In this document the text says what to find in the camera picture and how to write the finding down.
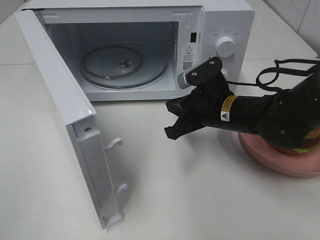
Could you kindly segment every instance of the hamburger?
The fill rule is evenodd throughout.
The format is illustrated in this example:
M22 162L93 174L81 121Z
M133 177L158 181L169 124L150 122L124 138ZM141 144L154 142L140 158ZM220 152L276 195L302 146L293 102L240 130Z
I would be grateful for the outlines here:
M312 130L305 136L304 144L300 148L294 149L284 149L278 148L276 149L284 154L288 155L299 155L299 154L307 154L312 150L317 149L320 146L320 129Z

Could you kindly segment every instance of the microwave door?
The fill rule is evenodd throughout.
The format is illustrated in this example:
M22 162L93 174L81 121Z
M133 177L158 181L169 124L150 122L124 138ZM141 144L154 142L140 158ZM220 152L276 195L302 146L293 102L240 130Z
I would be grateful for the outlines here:
M35 13L25 10L16 12L14 15L44 84L65 124L99 221L104 229L122 217L111 181L105 146L95 121L96 111Z

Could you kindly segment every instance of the sticker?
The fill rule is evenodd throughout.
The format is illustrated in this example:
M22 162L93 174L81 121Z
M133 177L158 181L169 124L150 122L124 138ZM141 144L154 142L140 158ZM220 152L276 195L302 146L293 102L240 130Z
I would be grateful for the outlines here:
M198 43L189 42L182 44L181 62L182 71L186 71L197 63Z
M230 122L230 109L231 109L232 103L237 97L238 96L231 95L224 100L221 107L221 113L220 113L221 121Z

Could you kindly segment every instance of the microwave oven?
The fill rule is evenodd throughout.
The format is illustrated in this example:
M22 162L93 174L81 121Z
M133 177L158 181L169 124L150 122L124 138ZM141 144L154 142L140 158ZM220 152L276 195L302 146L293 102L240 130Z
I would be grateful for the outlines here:
M92 101L189 94L178 75L218 56L236 82L254 11L244 0L31 0L16 12L65 124L102 228L122 218Z

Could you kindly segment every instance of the pink plate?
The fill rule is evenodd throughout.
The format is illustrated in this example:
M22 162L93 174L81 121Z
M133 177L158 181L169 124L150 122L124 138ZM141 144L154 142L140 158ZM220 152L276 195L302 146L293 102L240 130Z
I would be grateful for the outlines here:
M320 176L320 147L305 154L288 155L271 147L258 135L239 133L245 151L268 168L296 178Z

